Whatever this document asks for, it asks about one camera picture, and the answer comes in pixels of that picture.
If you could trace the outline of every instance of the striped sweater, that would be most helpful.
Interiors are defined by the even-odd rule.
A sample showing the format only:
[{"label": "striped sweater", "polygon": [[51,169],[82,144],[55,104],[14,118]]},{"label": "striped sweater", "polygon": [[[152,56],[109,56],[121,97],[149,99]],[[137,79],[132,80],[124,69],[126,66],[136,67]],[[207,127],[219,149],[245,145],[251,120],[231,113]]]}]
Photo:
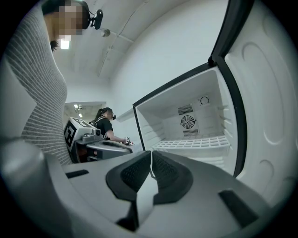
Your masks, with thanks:
[{"label": "striped sweater", "polygon": [[21,137],[55,155],[62,165],[71,164],[62,125],[67,87],[51,52],[41,6],[24,17],[5,55],[16,78],[37,104]]}]

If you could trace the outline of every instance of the black rubber pad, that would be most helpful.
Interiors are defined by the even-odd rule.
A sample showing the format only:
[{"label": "black rubber pad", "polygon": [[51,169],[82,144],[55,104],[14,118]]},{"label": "black rubber pad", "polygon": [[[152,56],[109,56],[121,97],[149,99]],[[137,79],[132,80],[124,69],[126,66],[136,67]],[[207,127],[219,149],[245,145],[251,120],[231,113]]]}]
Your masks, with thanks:
[{"label": "black rubber pad", "polygon": [[136,201],[136,193],[143,185],[150,171],[151,152],[141,155],[116,166],[106,175],[108,187],[117,198]]},{"label": "black rubber pad", "polygon": [[180,200],[191,188],[193,176],[182,164],[173,161],[168,154],[164,156],[153,151],[152,170],[157,180],[158,194],[153,204],[174,203]]},{"label": "black rubber pad", "polygon": [[224,190],[218,195],[242,227],[258,219],[256,213],[234,191]]},{"label": "black rubber pad", "polygon": [[84,175],[87,173],[89,173],[87,170],[82,169],[82,170],[66,173],[65,175],[66,175],[66,177],[71,179],[71,178],[75,178],[75,177],[78,177],[78,176],[81,176],[81,175]]}]

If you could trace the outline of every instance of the fan grille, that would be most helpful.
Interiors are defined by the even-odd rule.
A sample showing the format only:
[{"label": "fan grille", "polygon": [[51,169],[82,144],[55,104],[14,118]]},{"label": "fan grille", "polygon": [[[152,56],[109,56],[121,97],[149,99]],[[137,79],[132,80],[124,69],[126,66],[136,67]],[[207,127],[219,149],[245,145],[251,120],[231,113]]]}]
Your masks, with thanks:
[{"label": "fan grille", "polygon": [[198,136],[199,135],[198,129],[183,131],[183,133],[184,133],[184,137]]},{"label": "fan grille", "polygon": [[195,119],[192,116],[186,115],[181,119],[181,125],[185,129],[191,129],[195,125]]},{"label": "fan grille", "polygon": [[179,107],[178,108],[178,114],[179,114],[179,116],[180,115],[183,115],[183,114],[191,113],[193,111],[194,110],[192,109],[191,104],[188,104],[186,106],[182,106],[182,107]]}]

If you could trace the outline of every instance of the wire shelf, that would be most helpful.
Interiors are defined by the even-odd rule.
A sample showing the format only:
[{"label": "wire shelf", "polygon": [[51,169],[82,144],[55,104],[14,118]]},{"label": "wire shelf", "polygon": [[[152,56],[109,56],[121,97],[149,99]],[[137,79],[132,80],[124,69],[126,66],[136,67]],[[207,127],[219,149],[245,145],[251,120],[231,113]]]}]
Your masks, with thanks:
[{"label": "wire shelf", "polygon": [[152,146],[153,150],[167,149],[167,150],[181,150],[181,149],[210,149],[229,147],[230,143],[227,138],[222,136],[215,136],[200,139],[182,139],[182,140],[162,140]]}]

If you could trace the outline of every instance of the black shirt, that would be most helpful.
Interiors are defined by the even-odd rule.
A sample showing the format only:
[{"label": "black shirt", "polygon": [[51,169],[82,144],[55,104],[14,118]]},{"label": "black shirt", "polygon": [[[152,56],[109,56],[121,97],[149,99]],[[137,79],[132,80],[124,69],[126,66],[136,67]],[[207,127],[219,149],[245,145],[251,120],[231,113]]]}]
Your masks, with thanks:
[{"label": "black shirt", "polygon": [[102,136],[105,136],[105,134],[108,131],[113,130],[112,123],[110,122],[110,120],[103,116],[97,119],[96,127],[97,129],[101,130]]}]

